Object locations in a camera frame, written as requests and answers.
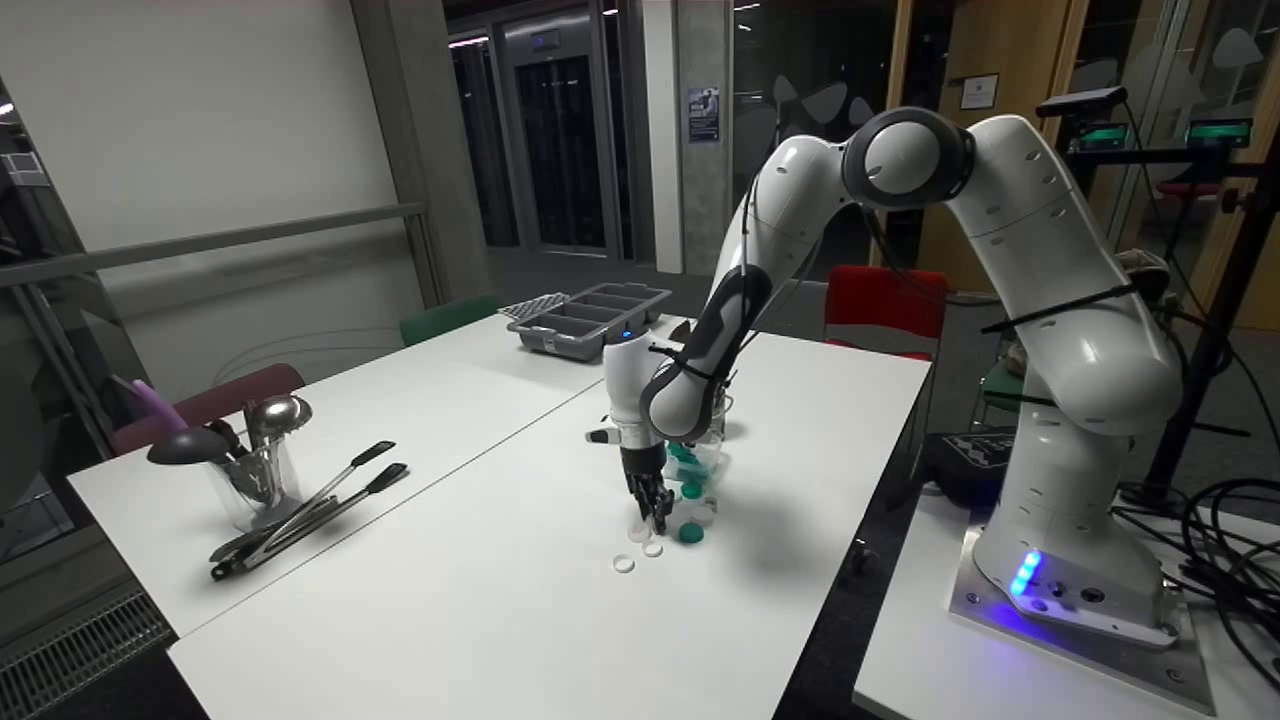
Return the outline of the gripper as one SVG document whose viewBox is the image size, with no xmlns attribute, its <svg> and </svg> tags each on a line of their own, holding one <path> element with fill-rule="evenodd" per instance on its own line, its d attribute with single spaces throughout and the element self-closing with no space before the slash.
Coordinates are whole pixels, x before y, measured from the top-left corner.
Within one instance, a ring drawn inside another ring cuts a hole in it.
<svg viewBox="0 0 1280 720">
<path fill-rule="evenodd" d="M 675 492 L 664 486 L 667 461 L 664 445 L 644 448 L 621 448 L 623 478 L 644 521 L 652 521 L 657 536 L 666 536 L 668 518 L 675 506 Z"/>
</svg>

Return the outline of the clear plastic bowl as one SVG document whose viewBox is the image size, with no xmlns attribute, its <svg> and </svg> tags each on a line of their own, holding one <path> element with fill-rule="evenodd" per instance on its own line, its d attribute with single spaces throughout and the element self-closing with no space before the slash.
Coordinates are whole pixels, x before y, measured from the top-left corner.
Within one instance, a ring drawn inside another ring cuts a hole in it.
<svg viewBox="0 0 1280 720">
<path fill-rule="evenodd" d="M 723 451 L 723 442 L 726 438 L 726 416 L 732 406 L 733 406 L 733 397 L 731 395 L 724 395 L 724 393 L 719 395 L 716 401 L 716 406 L 713 407 L 710 425 L 707 428 L 707 430 L 695 441 L 677 442 L 677 443 L 695 446 L 699 459 L 703 460 L 707 465 L 709 465 L 710 469 L 713 470 L 712 478 L 707 483 L 704 483 L 704 486 L 709 486 L 716 479 L 716 477 L 719 473 L 721 465 L 724 461 L 726 455 Z M 668 478 L 664 474 L 664 469 L 663 469 L 663 477 L 667 480 L 677 482 L 675 479 Z"/>
</svg>

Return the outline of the grey cutlery tray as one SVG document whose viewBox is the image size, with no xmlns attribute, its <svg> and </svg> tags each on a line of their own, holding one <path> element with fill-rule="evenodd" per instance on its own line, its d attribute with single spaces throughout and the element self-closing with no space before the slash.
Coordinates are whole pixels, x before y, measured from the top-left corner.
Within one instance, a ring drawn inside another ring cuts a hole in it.
<svg viewBox="0 0 1280 720">
<path fill-rule="evenodd" d="M 671 290 L 644 283 L 600 283 L 575 295 L 547 293 L 499 309 L 525 348 L 579 363 L 598 360 L 605 345 L 640 334 L 660 318 Z"/>
</svg>

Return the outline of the green chair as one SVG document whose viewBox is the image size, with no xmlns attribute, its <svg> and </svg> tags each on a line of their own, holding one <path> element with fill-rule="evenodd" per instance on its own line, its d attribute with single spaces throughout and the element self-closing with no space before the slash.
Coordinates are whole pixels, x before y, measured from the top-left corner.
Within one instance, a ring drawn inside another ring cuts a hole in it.
<svg viewBox="0 0 1280 720">
<path fill-rule="evenodd" d="M 412 347 L 492 316 L 498 307 L 498 297 L 493 293 L 438 305 L 402 320 L 399 337 L 404 347 Z"/>
</svg>

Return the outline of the red chair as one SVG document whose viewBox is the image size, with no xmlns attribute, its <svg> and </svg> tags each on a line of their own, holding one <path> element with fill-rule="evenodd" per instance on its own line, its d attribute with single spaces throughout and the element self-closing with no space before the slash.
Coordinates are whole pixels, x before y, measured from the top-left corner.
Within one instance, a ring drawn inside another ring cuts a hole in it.
<svg viewBox="0 0 1280 720">
<path fill-rule="evenodd" d="M 945 329 L 945 296 L 951 290 L 938 272 L 897 273 L 884 266 L 841 265 L 827 279 L 823 342 L 845 348 L 863 345 L 840 337 L 852 328 L 893 331 L 908 338 L 893 347 L 881 342 L 877 352 L 933 363 Z"/>
</svg>

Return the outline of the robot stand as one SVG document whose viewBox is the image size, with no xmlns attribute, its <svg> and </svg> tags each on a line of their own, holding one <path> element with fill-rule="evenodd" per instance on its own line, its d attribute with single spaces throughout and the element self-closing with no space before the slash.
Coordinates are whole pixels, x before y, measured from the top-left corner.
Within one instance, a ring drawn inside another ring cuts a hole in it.
<svg viewBox="0 0 1280 720">
<path fill-rule="evenodd" d="M 1215 717 L 954 615 L 969 518 L 934 489 L 918 500 L 855 683 L 861 707 L 905 720 L 1280 720 L 1280 693 L 1201 597 L 1190 620 Z"/>
</svg>

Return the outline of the black pouch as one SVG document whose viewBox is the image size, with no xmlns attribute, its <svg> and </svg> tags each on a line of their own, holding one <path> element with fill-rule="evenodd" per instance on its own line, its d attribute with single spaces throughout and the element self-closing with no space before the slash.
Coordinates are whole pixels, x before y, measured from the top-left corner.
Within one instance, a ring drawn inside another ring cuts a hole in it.
<svg viewBox="0 0 1280 720">
<path fill-rule="evenodd" d="M 1014 441 L 1009 428 L 929 433 L 916 454 L 913 479 L 936 486 L 961 509 L 991 510 L 1004 488 Z"/>
</svg>

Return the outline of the glass double door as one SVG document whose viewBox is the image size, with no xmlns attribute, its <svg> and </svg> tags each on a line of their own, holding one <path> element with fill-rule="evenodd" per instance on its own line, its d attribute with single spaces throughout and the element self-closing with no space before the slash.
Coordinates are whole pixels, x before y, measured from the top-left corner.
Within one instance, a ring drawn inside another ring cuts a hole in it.
<svg viewBox="0 0 1280 720">
<path fill-rule="evenodd" d="M 532 251 L 621 256 L 599 9 L 564 0 L 495 26 L 515 217 Z"/>
</svg>

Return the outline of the silver ladle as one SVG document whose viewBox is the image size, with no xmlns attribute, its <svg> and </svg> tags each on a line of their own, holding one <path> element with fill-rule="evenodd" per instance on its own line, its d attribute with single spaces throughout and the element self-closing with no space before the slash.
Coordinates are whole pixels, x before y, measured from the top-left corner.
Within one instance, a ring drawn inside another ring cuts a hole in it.
<svg viewBox="0 0 1280 720">
<path fill-rule="evenodd" d="M 305 427 L 314 416 L 311 405 L 297 395 L 276 395 L 262 401 L 242 404 L 250 450 L 264 446 Z"/>
</svg>

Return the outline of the clear utensil holder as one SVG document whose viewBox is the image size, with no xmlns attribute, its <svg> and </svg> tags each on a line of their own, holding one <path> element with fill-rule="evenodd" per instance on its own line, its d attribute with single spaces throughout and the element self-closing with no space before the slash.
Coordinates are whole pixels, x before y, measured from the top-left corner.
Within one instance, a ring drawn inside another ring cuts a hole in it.
<svg viewBox="0 0 1280 720">
<path fill-rule="evenodd" d="M 206 462 L 204 470 L 230 524 L 239 532 L 280 521 L 303 503 L 298 473 L 283 438 L 229 462 Z"/>
</svg>

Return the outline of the maroon chair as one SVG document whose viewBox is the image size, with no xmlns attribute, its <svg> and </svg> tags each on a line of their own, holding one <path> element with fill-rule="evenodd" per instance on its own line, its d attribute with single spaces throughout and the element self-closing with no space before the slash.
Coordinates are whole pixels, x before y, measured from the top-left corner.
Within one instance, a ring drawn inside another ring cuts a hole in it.
<svg viewBox="0 0 1280 720">
<path fill-rule="evenodd" d="M 271 396 L 292 393 L 302 387 L 305 387 L 305 379 L 300 372 L 291 364 L 276 363 L 173 405 L 188 421 L 188 427 L 201 427 L 238 413 L 244 401 L 262 401 Z M 125 388 L 131 397 L 138 401 L 131 391 L 129 380 L 125 383 Z M 142 418 L 127 423 L 111 434 L 110 443 L 115 454 L 133 452 L 174 433 L 151 418 L 142 404 L 141 407 L 143 409 Z"/>
</svg>

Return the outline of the purple utensil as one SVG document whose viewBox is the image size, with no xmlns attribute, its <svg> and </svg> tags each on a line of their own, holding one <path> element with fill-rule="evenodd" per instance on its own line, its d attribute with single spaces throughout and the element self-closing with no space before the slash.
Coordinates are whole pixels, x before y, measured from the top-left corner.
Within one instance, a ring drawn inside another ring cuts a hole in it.
<svg viewBox="0 0 1280 720">
<path fill-rule="evenodd" d="M 133 379 L 129 387 L 148 415 L 166 430 L 183 430 L 188 427 L 180 411 L 145 380 Z"/>
</svg>

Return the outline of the grey handrail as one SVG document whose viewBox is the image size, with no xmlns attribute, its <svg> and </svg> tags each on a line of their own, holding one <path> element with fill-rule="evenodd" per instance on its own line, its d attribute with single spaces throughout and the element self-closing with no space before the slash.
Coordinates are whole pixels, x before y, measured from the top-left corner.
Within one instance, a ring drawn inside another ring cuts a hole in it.
<svg viewBox="0 0 1280 720">
<path fill-rule="evenodd" d="M 375 222 L 421 217 L 424 213 L 425 205 L 422 202 L 403 202 L 233 231 L 192 234 L 97 252 L 76 252 L 32 263 L 0 266 L 0 290 L 23 284 L 37 284 L 44 281 L 55 281 L 69 275 L 82 275 L 169 258 L 180 258 L 189 254 L 233 249 L 325 231 L 338 231 Z"/>
</svg>

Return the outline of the floor vent grille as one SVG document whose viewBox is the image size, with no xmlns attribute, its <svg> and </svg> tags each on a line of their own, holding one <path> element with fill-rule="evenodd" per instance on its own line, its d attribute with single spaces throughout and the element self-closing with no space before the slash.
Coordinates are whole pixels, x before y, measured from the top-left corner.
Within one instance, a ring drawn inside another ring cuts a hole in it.
<svg viewBox="0 0 1280 720">
<path fill-rule="evenodd" d="M 118 593 L 31 647 L 0 653 L 0 720 L 35 720 L 173 638 L 150 596 L 141 589 Z"/>
</svg>

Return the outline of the black-handled metal tongs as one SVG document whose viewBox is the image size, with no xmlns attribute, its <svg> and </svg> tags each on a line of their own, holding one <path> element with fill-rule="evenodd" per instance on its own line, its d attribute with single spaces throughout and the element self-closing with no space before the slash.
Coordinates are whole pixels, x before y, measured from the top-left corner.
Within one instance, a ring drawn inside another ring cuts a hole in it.
<svg viewBox="0 0 1280 720">
<path fill-rule="evenodd" d="M 332 492 L 343 480 L 346 480 L 347 477 L 349 477 L 351 474 L 353 474 L 356 471 L 356 469 L 361 468 L 362 465 L 365 465 L 367 462 L 371 462 L 375 457 L 381 456 L 383 454 L 388 452 L 389 450 L 392 450 L 394 447 L 396 447 L 396 442 L 392 441 L 392 439 L 383 439 L 383 441 L 379 441 L 375 445 L 370 446 L 369 448 L 366 448 L 365 451 L 362 451 L 360 455 L 357 455 L 356 457 L 353 457 L 347 464 L 347 466 L 342 471 L 339 471 L 335 477 L 333 477 L 326 484 L 321 486 L 314 495 L 311 495 L 306 501 L 303 501 L 303 503 L 301 505 L 301 507 L 297 509 L 296 511 L 293 511 L 288 518 L 284 518 L 280 521 L 274 521 L 274 523 L 271 523 L 269 525 L 265 525 L 265 527 L 261 527 L 261 528 L 259 528 L 256 530 L 265 530 L 265 533 L 269 534 L 269 533 L 273 532 L 274 527 L 278 528 L 284 521 L 297 521 L 297 518 L 301 514 L 307 512 L 308 510 L 315 509 L 326 497 L 334 496 Z M 236 538 L 229 539 L 224 544 L 219 546 L 218 548 L 215 548 L 210 553 L 209 561 L 211 562 L 212 556 L 215 553 L 220 553 L 220 551 L 229 542 L 232 542 L 232 541 L 247 541 L 251 537 L 251 533 L 255 533 L 256 530 L 250 530 L 247 533 L 242 533 L 241 536 L 237 536 Z"/>
<path fill-rule="evenodd" d="M 212 556 L 211 579 L 214 582 L 224 582 L 232 577 L 252 571 L 311 536 L 319 528 L 348 512 L 366 498 L 393 487 L 408 474 L 410 468 L 406 464 L 393 462 L 384 468 L 361 491 L 347 498 L 338 500 L 335 496 L 329 496 L 315 509 L 301 514 L 297 521 L 284 521 L 278 528 L 274 527 L 269 534 L 265 530 L 256 530 L 251 533 L 248 539 L 229 542 L 220 553 Z"/>
</svg>

